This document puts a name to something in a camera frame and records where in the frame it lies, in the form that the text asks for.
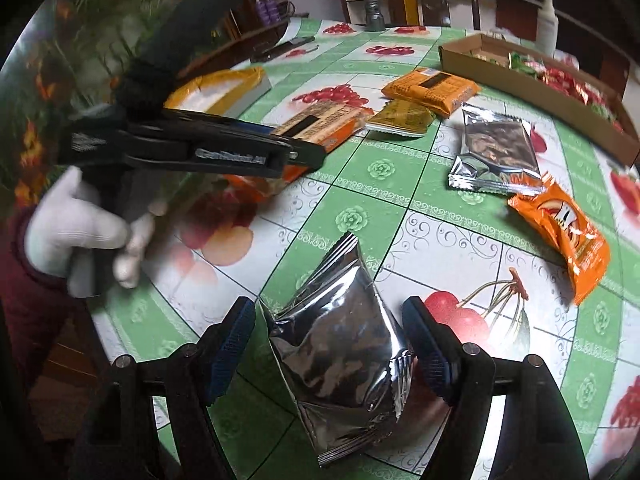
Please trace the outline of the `maroon left sleeve forearm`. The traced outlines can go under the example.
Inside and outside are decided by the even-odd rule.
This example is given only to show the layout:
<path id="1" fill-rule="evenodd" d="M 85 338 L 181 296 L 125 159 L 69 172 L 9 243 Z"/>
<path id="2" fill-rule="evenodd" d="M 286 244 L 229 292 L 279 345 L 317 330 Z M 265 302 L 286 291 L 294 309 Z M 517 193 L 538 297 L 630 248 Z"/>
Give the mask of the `maroon left sleeve forearm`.
<path id="1" fill-rule="evenodd" d="M 64 278 L 36 270 L 25 252 L 35 209 L 17 211 L 1 227 L 1 373 L 21 396 L 42 372 L 66 320 L 82 306 Z"/>

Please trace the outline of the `left white gloved hand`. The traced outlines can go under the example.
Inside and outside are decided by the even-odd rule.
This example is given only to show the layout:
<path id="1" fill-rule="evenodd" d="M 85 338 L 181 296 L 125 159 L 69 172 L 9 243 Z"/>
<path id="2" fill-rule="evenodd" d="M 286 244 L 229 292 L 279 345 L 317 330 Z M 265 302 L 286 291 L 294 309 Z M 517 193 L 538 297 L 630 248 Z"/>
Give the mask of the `left white gloved hand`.
<path id="1" fill-rule="evenodd" d="M 136 287 L 155 219 L 166 214 L 160 172 L 137 170 L 122 180 L 112 172 L 106 176 L 120 192 L 114 212 L 102 207 L 99 191 L 81 169 L 70 166 L 40 200 L 26 229 L 28 262 L 64 278 L 73 298 L 94 296 L 101 278 Z"/>

